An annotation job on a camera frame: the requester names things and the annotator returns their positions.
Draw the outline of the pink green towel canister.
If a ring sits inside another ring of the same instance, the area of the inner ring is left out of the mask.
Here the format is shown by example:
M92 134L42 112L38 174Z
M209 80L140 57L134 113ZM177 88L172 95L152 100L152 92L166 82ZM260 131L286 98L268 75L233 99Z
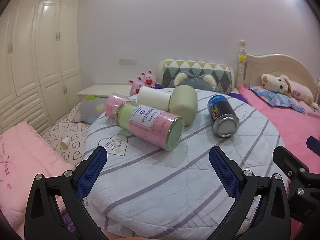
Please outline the pink green towel canister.
M166 151L178 146L184 130L182 117L133 101L118 107L116 122L120 128Z

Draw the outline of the pale green cup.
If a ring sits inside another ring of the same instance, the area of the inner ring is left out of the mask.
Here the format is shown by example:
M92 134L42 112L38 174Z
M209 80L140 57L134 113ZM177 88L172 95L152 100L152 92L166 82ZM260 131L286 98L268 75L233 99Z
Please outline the pale green cup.
M195 119L198 103L196 90L188 85L176 87L170 98L169 112L180 116L185 126L190 126Z

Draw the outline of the pink bed blanket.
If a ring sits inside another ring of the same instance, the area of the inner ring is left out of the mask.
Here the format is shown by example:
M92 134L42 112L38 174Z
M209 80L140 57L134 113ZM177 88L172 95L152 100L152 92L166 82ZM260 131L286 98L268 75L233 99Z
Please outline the pink bed blanket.
M291 108L273 107L246 86L240 86L240 94L260 113L266 116L280 132L285 147L303 162L312 173L319 174L319 156L306 146L308 137L319 139L319 115L311 115L311 108L302 103L306 113Z

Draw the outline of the pink quilt left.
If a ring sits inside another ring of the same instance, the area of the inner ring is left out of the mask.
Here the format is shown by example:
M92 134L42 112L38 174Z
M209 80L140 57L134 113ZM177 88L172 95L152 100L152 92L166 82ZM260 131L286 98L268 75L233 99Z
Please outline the pink quilt left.
M31 186L37 174L61 176L74 166L59 156L26 122L1 134L1 211L24 238L24 218Z

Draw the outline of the white dog plush toy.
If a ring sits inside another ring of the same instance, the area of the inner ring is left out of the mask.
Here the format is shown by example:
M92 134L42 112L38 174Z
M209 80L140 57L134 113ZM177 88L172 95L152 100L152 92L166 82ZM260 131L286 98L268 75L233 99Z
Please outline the white dog plush toy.
M311 90L304 85L291 81L284 74L281 74L280 76L263 74L261 76L261 84L266 90L284 94L289 98L303 101L314 109L319 109L318 104L314 102Z

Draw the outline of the heart patterned sheet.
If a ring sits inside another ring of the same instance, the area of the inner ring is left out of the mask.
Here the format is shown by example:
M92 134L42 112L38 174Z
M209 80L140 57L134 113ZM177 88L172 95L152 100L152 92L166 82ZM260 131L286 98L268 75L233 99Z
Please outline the heart patterned sheet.
M90 124L83 122L72 123L69 119L72 110L67 117L57 121L53 127L49 128L42 137L65 161L74 166L78 166L83 159L85 152L84 144ZM65 137L69 137L71 140L68 150L63 150L60 147L60 141Z

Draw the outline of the purple blanket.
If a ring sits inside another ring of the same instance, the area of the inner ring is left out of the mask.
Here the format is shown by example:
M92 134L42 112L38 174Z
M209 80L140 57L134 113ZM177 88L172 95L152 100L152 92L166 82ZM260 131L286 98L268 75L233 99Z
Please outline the purple blanket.
M239 93L229 93L228 94L230 97L236 98L246 104L249 104L249 102Z

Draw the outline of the striped white folded quilt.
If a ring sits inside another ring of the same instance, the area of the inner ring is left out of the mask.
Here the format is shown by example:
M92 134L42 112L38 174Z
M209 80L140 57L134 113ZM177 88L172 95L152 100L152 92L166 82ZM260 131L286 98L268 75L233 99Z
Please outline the striped white folded quilt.
M84 205L101 229L125 237L206 239L234 202L209 162L213 146L257 176L280 172L272 153L284 142L274 124L249 104L228 97L240 126L231 138L215 137L207 109L212 96L197 90L195 120L171 152L135 137L104 114L93 123L84 158L97 146L106 148L108 156Z

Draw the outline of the blue black spray can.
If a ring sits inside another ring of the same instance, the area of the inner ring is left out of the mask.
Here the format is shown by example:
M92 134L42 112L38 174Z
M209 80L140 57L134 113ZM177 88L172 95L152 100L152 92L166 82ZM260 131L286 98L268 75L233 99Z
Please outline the blue black spray can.
M223 95L212 96L208 100L207 108L215 136L228 138L236 133L240 121Z

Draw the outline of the cream wooden headboard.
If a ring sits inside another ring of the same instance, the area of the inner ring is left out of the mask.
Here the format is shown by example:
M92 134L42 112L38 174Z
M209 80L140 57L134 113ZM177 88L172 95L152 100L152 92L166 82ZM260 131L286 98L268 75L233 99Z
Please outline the cream wooden headboard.
M315 81L309 71L297 59L284 54L251 55L246 52L245 40L240 40L238 55L246 55L246 62L238 61L238 72L235 87L259 86L262 74L279 76L286 75L290 80L308 87L314 98L319 102L319 81Z

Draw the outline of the grey flower pillow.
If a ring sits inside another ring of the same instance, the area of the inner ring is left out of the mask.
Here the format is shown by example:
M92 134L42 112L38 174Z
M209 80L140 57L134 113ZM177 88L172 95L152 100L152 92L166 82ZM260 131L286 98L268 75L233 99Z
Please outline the grey flower pillow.
M93 124L105 112L106 101L107 98L88 96L72 110L70 121Z

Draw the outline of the yellow star decoration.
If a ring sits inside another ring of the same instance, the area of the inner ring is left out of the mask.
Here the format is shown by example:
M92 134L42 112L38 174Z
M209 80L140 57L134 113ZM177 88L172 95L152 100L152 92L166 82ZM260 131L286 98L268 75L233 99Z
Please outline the yellow star decoration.
M238 60L239 60L239 62L246 62L246 55L240 54L238 56Z

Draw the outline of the pink towel canister behind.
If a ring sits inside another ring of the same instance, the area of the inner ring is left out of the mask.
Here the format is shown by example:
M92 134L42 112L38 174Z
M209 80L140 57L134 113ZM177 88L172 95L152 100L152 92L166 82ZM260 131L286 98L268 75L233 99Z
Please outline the pink towel canister behind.
M132 101L130 98L119 95L117 93L112 93L106 101L105 105L105 115L108 118L115 119L116 118L116 111L120 105L125 102Z

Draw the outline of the grey bear plush cushion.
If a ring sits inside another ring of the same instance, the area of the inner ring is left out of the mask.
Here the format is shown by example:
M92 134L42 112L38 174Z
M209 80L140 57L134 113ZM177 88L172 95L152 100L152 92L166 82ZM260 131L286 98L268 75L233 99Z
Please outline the grey bear plush cushion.
M216 89L216 81L210 74L203 74L199 77L195 77L189 72L179 72L174 79L174 87L182 85L212 92L214 92Z

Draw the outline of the cream wardrobe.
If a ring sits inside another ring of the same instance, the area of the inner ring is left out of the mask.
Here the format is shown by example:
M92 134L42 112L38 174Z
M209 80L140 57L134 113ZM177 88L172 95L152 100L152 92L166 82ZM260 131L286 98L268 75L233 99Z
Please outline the cream wardrobe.
M79 0L10 0L1 14L1 131L44 133L79 103Z

